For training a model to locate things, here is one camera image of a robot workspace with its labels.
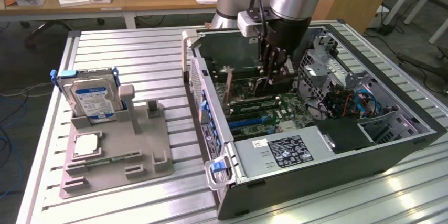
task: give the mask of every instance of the aluminum table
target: aluminum table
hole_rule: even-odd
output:
[[[448,108],[347,25],[330,23],[410,97],[448,127]],[[18,223],[410,223],[448,220],[448,136],[383,174],[227,221],[216,219],[180,70],[180,33],[172,27],[71,33],[60,70],[118,66],[135,103],[166,107],[175,173],[63,200],[59,197],[71,110],[54,89]],[[363,66],[339,48],[354,72]]]

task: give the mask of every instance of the warning label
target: warning label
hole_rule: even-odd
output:
[[[292,136],[268,142],[275,160],[280,168],[314,160],[300,136]]]

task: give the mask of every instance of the blue ram slot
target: blue ram slot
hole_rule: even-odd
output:
[[[234,129],[234,128],[239,128],[239,127],[244,127],[244,126],[262,124],[267,121],[268,118],[270,118],[268,116],[264,116],[259,119],[252,119],[252,120],[247,120],[247,121],[230,123],[230,128]]]

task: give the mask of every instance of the white cable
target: white cable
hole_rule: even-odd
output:
[[[3,97],[16,97],[16,96],[19,96],[19,95],[23,95],[23,96],[26,97],[26,96],[27,96],[26,91],[30,91],[30,90],[32,90],[32,89],[35,89],[35,88],[38,88],[38,87],[43,87],[43,86],[47,86],[47,85],[51,85],[51,84],[54,84],[54,83],[52,83],[52,82],[39,83],[39,84],[36,84],[36,85],[34,85],[34,86],[30,86],[30,87],[24,88],[24,89],[22,90],[20,93],[15,93],[15,94],[3,94],[3,93],[0,92],[0,95],[2,95]],[[48,92],[48,93],[44,93],[44,94],[28,95],[28,97],[43,97],[43,96],[50,95],[50,94],[52,94],[52,92]]]

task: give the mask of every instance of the floor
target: floor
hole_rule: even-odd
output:
[[[402,12],[415,0],[408,0],[402,8]],[[396,0],[386,0],[387,6],[394,6]],[[160,21],[160,26],[186,26],[200,25],[212,20],[211,14],[204,15],[175,15],[167,16],[164,20],[162,16],[155,16],[150,19],[142,19],[139,28],[146,28],[156,25]],[[380,36],[390,44],[391,48],[403,54],[438,65],[440,60],[436,59],[439,54],[436,46],[431,45],[427,40],[436,32],[439,26],[448,17],[448,10],[443,9],[432,3],[427,3],[424,9],[416,16],[411,25],[404,25],[402,21],[398,24],[404,29],[404,34],[394,32],[388,36]],[[100,26],[95,19],[70,20],[67,22],[76,30],[110,30],[124,29],[124,20],[122,18],[107,18],[106,25]],[[11,23],[8,29],[0,32],[0,92],[7,92],[10,88],[28,87],[42,82],[48,82],[51,69],[58,69],[60,58],[64,50],[67,32],[62,27],[52,27],[46,31],[46,35],[40,36],[36,42],[36,50],[28,51],[23,47],[22,40],[30,34],[42,22],[32,22],[32,27],[24,29],[19,23]],[[396,60],[395,54],[388,50],[386,44],[378,38],[368,38],[380,51]],[[444,34],[438,43],[446,44],[448,42],[448,34]],[[403,69],[414,78],[423,83],[423,74],[412,66],[404,65]],[[432,89],[443,90],[444,81],[438,76],[428,74],[428,86]],[[43,86],[30,91],[30,94],[42,94],[51,91],[51,85]],[[448,104],[448,98],[440,94],[435,96]],[[8,98],[10,103],[20,103],[24,97]],[[0,198],[0,223],[15,223],[18,211],[20,208],[20,201],[23,197],[23,190],[26,188],[27,176],[31,170],[35,149],[38,146],[40,129],[44,123],[47,106],[50,102],[50,95],[43,97],[32,97],[27,101],[27,114],[22,121],[12,127],[8,127],[8,136],[18,148],[20,160],[23,164],[23,183],[14,189],[12,194]],[[0,97],[0,115],[2,118],[8,115],[19,105],[11,105],[4,102]],[[0,152],[0,165],[6,159],[6,153]],[[18,181],[20,176],[18,162],[11,156],[6,166],[0,169],[0,195],[7,191]]]

